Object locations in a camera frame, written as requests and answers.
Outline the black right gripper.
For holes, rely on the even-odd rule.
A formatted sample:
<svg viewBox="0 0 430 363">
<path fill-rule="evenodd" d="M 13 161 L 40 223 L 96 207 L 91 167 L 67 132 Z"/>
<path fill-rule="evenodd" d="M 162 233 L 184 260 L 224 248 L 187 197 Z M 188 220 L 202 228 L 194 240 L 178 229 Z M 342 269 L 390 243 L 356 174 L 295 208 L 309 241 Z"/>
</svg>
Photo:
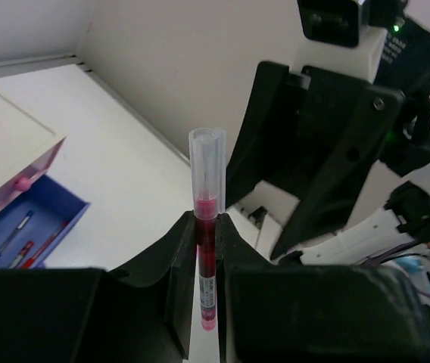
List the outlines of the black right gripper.
<svg viewBox="0 0 430 363">
<path fill-rule="evenodd" d="M 310 183 L 271 250 L 342 229 L 372 165 L 404 177 L 430 166 L 430 32 L 408 19 L 385 40 L 374 82 L 305 66 L 310 85 L 298 134 L 323 153 Z"/>
</svg>

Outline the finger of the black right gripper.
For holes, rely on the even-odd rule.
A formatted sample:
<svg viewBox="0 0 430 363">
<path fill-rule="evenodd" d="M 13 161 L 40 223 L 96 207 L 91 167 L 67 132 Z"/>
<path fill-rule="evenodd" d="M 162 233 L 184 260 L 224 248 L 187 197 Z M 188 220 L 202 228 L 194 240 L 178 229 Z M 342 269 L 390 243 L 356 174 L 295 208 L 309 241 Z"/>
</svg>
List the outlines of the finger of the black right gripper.
<svg viewBox="0 0 430 363">
<path fill-rule="evenodd" d="M 250 194 L 261 181 L 273 181 L 290 164 L 298 111 L 310 77 L 263 60 L 257 65 L 242 125 L 226 171 L 226 207 Z"/>
</svg>

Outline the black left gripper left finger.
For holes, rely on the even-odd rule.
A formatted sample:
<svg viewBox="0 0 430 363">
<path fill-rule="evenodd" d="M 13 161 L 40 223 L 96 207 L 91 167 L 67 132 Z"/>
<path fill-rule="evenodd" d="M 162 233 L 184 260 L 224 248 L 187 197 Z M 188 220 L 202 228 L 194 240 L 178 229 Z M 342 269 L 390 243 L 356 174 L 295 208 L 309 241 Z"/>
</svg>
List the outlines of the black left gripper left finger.
<svg viewBox="0 0 430 363">
<path fill-rule="evenodd" d="M 123 265 L 0 269 L 0 362 L 188 358 L 195 217 L 184 213 Z"/>
</svg>

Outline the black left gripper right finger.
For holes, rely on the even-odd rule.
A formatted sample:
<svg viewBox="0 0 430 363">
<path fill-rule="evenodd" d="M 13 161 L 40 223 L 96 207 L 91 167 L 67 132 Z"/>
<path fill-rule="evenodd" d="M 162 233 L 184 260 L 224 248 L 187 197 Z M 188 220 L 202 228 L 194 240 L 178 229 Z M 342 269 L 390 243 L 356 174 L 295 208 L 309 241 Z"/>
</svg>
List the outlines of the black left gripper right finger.
<svg viewBox="0 0 430 363">
<path fill-rule="evenodd" d="M 430 362 L 430 308 L 388 267 L 273 265 L 217 219 L 222 362 Z"/>
</svg>

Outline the pink pen refill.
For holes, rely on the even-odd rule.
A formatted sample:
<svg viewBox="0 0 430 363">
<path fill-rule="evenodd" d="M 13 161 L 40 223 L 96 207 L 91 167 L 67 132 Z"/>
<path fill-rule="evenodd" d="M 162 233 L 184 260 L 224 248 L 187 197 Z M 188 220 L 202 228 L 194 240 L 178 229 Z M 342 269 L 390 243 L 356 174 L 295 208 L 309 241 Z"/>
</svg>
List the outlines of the pink pen refill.
<svg viewBox="0 0 430 363">
<path fill-rule="evenodd" d="M 205 331 L 217 322 L 216 238 L 218 215 L 226 208 L 226 131 L 194 129 L 189 133 L 195 242 L 201 326 Z"/>
</svg>

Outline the red pen refill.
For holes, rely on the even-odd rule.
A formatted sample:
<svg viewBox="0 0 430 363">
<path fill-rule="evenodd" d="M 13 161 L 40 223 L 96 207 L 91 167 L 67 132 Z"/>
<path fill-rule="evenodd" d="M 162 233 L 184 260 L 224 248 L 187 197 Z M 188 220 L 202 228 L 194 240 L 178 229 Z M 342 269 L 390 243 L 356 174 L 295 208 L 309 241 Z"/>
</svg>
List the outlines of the red pen refill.
<svg viewBox="0 0 430 363">
<path fill-rule="evenodd" d="M 33 241 L 31 241 L 31 240 L 27 241 L 26 244 L 20 250 L 20 252 L 14 257 L 13 261 L 11 262 L 11 264 L 8 267 L 9 268 L 18 267 L 19 264 L 21 263 L 21 261 L 26 257 L 26 255 L 32 249 L 33 246 L 34 246 Z"/>
</svg>

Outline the blue gel pen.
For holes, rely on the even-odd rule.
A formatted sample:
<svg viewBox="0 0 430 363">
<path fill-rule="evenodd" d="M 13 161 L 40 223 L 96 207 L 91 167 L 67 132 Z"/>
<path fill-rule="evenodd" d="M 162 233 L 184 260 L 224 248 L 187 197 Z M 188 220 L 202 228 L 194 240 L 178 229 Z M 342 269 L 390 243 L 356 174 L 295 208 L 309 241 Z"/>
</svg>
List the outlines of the blue gel pen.
<svg viewBox="0 0 430 363">
<path fill-rule="evenodd" d="M 3 252 L 6 250 L 8 245 L 12 242 L 13 239 L 24 229 L 26 224 L 31 220 L 32 216 L 34 215 L 34 211 L 30 210 L 26 213 L 26 215 L 23 217 L 23 219 L 20 221 L 20 223 L 12 230 L 12 232 L 8 235 L 8 237 L 3 241 L 2 245 L 0 246 L 0 257 L 2 256 Z"/>
</svg>

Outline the pink drawer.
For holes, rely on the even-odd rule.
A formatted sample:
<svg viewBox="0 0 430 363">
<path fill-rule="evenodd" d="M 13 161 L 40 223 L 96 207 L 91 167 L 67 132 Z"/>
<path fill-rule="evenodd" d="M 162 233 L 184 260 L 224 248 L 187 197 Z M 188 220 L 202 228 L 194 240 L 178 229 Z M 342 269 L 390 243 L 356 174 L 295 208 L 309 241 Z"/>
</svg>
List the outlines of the pink drawer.
<svg viewBox="0 0 430 363">
<path fill-rule="evenodd" d="M 8 176 L 6 181 L 0 182 L 0 212 L 22 193 L 31 189 L 33 184 L 47 173 L 64 140 L 65 138 L 62 138 L 28 166 L 25 166 L 12 176 Z"/>
</svg>

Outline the red gel pen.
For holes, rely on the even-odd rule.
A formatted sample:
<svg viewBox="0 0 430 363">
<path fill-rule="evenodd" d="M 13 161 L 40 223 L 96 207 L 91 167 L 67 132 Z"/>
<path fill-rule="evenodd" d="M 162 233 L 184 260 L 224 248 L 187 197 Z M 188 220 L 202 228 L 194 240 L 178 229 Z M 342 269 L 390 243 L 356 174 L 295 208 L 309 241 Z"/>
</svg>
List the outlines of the red gel pen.
<svg viewBox="0 0 430 363">
<path fill-rule="evenodd" d="M 68 222 L 62 222 L 59 227 L 47 238 L 47 240 L 41 245 L 41 247 L 22 265 L 21 269 L 28 269 L 44 252 L 49 248 L 51 243 L 57 238 L 57 236 L 64 230 Z"/>
</svg>

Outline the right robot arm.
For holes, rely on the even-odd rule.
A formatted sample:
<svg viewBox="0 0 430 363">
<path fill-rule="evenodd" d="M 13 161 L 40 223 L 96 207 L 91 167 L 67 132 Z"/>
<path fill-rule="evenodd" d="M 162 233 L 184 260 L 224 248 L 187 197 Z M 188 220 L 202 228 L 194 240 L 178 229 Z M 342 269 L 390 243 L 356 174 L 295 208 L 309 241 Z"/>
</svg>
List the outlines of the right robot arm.
<svg viewBox="0 0 430 363">
<path fill-rule="evenodd" d="M 232 205 L 295 196 L 270 257 L 360 264 L 430 241 L 430 32 L 310 8 L 293 67 L 258 64 L 227 170 Z"/>
</svg>

